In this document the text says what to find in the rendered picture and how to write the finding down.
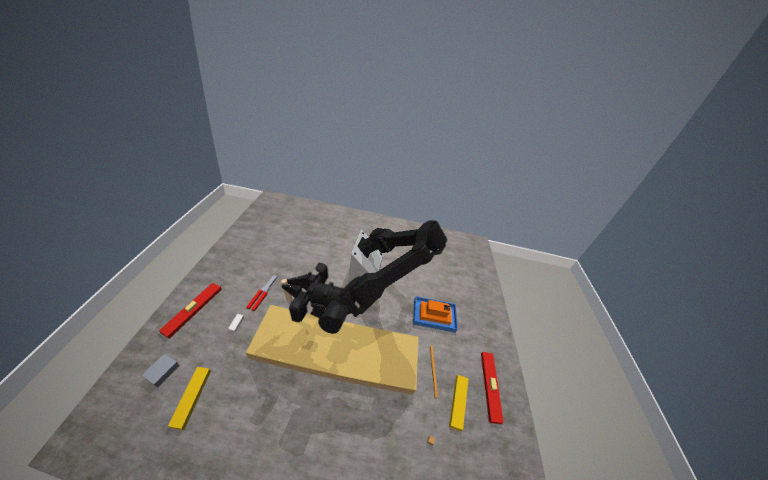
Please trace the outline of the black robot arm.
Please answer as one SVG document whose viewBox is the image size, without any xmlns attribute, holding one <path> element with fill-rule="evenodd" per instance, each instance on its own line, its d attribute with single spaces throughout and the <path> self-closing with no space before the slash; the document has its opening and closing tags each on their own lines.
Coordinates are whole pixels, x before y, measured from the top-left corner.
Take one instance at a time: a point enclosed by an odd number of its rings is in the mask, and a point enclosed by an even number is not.
<svg viewBox="0 0 768 480">
<path fill-rule="evenodd" d="M 388 253 L 396 246 L 413 246 L 412 249 L 376 273 L 356 277 L 344 288 L 335 287 L 327 307 L 311 303 L 311 315 L 319 318 L 318 325 L 323 331 L 337 333 L 348 314 L 352 313 L 354 317 L 362 314 L 382 296 L 388 286 L 417 267 L 429 263 L 435 255 L 442 254 L 447 242 L 436 220 L 429 220 L 419 229 L 408 231 L 393 232 L 376 228 L 369 238 L 362 237 L 357 245 L 366 258 L 371 252 L 379 250 L 380 253 Z"/>
</svg>

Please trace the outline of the blue shallow tray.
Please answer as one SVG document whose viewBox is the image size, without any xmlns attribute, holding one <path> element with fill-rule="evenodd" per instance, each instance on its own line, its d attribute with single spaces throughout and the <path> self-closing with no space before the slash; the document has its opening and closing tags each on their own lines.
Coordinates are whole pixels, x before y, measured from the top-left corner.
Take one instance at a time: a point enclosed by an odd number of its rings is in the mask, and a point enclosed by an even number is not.
<svg viewBox="0 0 768 480">
<path fill-rule="evenodd" d="M 443 323 L 439 323 L 439 322 L 434 323 L 434 322 L 419 320 L 419 318 L 420 318 L 420 304 L 421 304 L 421 301 L 428 302 L 429 300 L 449 304 L 449 306 L 451 307 L 451 314 L 452 314 L 452 323 L 451 323 L 451 325 L 443 324 Z M 445 331 L 448 331 L 448 332 L 456 333 L 456 331 L 458 330 L 456 315 L 457 315 L 456 304 L 452 304 L 452 303 L 448 303 L 448 302 L 443 302 L 443 301 L 438 301 L 438 300 L 434 300 L 434 299 L 430 299 L 430 298 L 425 298 L 425 297 L 416 297 L 414 299 L 414 321 L 413 321 L 413 325 L 421 326 L 421 327 L 425 327 L 426 326 L 426 327 L 430 327 L 430 328 L 435 328 L 435 329 L 440 329 L 440 330 L 445 330 Z"/>
</svg>

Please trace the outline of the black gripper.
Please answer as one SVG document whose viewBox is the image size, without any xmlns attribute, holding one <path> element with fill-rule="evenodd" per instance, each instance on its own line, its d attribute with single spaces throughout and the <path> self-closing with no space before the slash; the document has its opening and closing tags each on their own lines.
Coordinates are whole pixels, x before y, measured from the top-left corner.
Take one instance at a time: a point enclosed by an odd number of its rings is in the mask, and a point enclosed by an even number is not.
<svg viewBox="0 0 768 480">
<path fill-rule="evenodd" d="M 286 279 L 290 285 L 281 285 L 281 288 L 294 297 L 294 300 L 289 305 L 289 311 L 292 321 L 301 322 L 308 312 L 307 304 L 319 303 L 324 306 L 328 306 L 331 301 L 333 293 L 333 283 L 325 284 L 328 279 L 327 266 L 323 263 L 319 263 L 316 266 L 318 275 L 300 275 L 294 278 Z M 302 291 L 305 289 L 306 292 Z"/>
</svg>

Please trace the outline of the tan panel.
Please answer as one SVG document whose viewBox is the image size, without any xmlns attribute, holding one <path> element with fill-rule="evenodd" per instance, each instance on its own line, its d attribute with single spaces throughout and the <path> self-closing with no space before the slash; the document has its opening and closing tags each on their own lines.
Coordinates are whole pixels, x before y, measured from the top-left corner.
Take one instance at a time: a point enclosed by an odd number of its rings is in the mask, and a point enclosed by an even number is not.
<svg viewBox="0 0 768 480">
<path fill-rule="evenodd" d="M 307 313 L 292 321 L 289 309 L 271 305 L 248 350 L 248 359 L 373 388 L 417 390 L 418 337 L 344 322 L 335 334 Z"/>
</svg>

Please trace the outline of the red long flat bar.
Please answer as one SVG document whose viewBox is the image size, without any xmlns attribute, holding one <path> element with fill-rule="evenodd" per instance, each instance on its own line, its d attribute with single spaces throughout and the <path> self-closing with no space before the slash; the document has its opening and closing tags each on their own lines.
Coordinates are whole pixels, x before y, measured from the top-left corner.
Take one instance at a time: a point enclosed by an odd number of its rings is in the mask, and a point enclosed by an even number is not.
<svg viewBox="0 0 768 480">
<path fill-rule="evenodd" d="M 487 411 L 489 423 L 502 424 L 503 415 L 500 403 L 500 394 L 498 390 L 498 381 L 496 378 L 496 369 L 494 364 L 494 355 L 482 352 L 482 369 L 484 374 L 484 384 L 486 390 Z"/>
<path fill-rule="evenodd" d="M 204 307 L 204 305 L 206 305 L 221 290 L 221 286 L 212 282 L 211 285 L 209 285 L 202 293 L 200 293 L 186 307 L 184 307 L 181 312 L 179 312 L 177 315 L 175 315 L 174 318 L 166 323 L 166 325 L 164 325 L 164 327 L 161 328 L 159 332 L 163 336 L 170 339 L 173 334 L 175 335 L 176 332 L 181 329 L 182 326 L 186 324 L 190 318 L 192 319 L 193 316 L 199 312 L 200 309 Z"/>
</svg>

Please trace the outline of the yellow flat bar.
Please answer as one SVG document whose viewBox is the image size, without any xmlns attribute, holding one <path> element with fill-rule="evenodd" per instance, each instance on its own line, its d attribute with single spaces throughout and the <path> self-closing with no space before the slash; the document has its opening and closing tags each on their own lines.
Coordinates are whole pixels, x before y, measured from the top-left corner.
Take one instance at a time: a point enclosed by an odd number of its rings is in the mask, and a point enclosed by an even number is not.
<svg viewBox="0 0 768 480">
<path fill-rule="evenodd" d="M 458 431 L 463 431 L 464 412 L 466 410 L 466 395 L 468 379 L 458 375 L 454 385 L 452 412 L 449 421 L 449 427 Z"/>
<path fill-rule="evenodd" d="M 169 427 L 179 430 L 185 430 L 186 424 L 190 416 L 192 415 L 193 408 L 196 406 L 198 398 L 202 393 L 202 389 L 206 384 L 206 380 L 210 375 L 211 370 L 209 368 L 197 367 L 196 371 L 187 385 L 187 389 L 181 398 L 178 408 L 174 412 Z"/>
</svg>

